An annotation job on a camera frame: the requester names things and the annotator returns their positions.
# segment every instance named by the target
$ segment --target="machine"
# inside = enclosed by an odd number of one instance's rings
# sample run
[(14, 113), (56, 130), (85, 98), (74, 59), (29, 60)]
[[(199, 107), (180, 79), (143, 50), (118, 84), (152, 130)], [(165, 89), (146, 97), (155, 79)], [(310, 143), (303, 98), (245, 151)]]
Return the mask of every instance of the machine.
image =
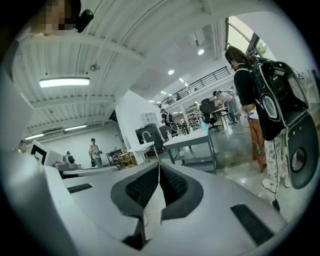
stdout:
[[(30, 155), (8, 152), (5, 157), (15, 163), (4, 175), (12, 207), (53, 254), (63, 249), (66, 255), (231, 256), (272, 241), (286, 226), (271, 205), (234, 181), (186, 166), (145, 163), (62, 179), (54, 167), (26, 159)], [(18, 168), (26, 160), (28, 173)], [(21, 186), (32, 188), (23, 198)], [(161, 226), (146, 241), (143, 212), (158, 186), (165, 199)], [(42, 203), (24, 207), (26, 202)]]

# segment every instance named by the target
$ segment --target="sneaker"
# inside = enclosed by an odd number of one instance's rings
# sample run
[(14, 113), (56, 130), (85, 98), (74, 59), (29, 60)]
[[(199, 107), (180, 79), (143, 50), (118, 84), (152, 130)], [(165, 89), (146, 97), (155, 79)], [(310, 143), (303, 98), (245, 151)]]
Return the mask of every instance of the sneaker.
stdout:
[(270, 179), (265, 178), (262, 181), (262, 185), (267, 189), (270, 190), (272, 193), (276, 193), (278, 191), (279, 186), (277, 187), (275, 184), (271, 183)]

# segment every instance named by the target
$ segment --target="chair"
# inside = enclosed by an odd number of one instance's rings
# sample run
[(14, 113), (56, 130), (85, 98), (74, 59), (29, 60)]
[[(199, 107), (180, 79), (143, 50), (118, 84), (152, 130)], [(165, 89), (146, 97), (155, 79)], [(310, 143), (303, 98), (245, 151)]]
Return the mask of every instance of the chair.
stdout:
[(218, 130), (218, 125), (214, 125), (218, 119), (218, 114), (211, 115), (213, 111), (218, 110), (219, 108), (216, 107), (214, 101), (210, 101), (208, 98), (205, 98), (201, 101), (200, 111), (203, 113), (203, 121), (206, 124), (211, 124), (212, 126), (209, 127), (209, 130), (216, 128)]

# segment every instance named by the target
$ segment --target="ceiling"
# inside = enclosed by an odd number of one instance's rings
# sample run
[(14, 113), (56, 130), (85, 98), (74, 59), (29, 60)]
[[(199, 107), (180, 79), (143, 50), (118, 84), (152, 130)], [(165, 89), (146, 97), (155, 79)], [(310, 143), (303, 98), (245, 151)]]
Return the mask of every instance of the ceiling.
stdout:
[[(83, 124), (105, 125), (131, 87), (136, 92), (147, 91), (145, 97), (156, 95), (162, 86), (172, 83), (163, 76), (168, 65), (184, 65), (181, 73), (185, 73), (192, 64), (191, 55), (179, 54), (194, 49), (183, 38), (225, 17), (265, 10), (261, 1), (243, 1), (247, 3), (82, 0), (81, 11), (94, 13), (83, 33), (66, 31), (20, 42), (13, 63), (14, 85), (34, 108), (25, 136)], [(207, 35), (204, 39), (210, 45)], [(99, 71), (90, 70), (95, 63)], [(55, 77), (88, 77), (90, 85), (40, 88), (40, 79)]]

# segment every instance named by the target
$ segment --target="floor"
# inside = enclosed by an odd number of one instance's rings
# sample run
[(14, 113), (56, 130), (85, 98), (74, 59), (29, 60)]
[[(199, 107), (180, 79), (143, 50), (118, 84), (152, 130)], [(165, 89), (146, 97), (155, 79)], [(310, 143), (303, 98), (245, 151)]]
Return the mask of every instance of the floor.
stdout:
[[(262, 180), (267, 177), (267, 170), (260, 173), (259, 165), (252, 160), (251, 153), (251, 138), (248, 128), (248, 123), (243, 118), (239, 123), (227, 125), (220, 131), (213, 130), (211, 138), (214, 144), (214, 149), (217, 158), (217, 175), (233, 180), (251, 191), (253, 194), (271, 204), (275, 199), (275, 194), (265, 189), (262, 185)], [(210, 153), (205, 144), (192, 146), (193, 152), (199, 156), (209, 156)], [(189, 148), (183, 149), (185, 158), (192, 158)], [(159, 158), (164, 163), (170, 163), (167, 153), (162, 153)], [(155, 157), (150, 157), (150, 161), (156, 161)], [(195, 169), (209, 171), (213, 169), (208, 166), (194, 166)], [(280, 214), (289, 222), (295, 217), (303, 213), (304, 207), (308, 204), (313, 189), (319, 182), (320, 168), (312, 181), (303, 189), (294, 189), (292, 187), (285, 188), (284, 181), (281, 179), (276, 198), (280, 205)], [(161, 210), (166, 207), (164, 195), (160, 186), (157, 187), (155, 193), (145, 208), (145, 235), (146, 239), (151, 239), (157, 228), (160, 227)]]

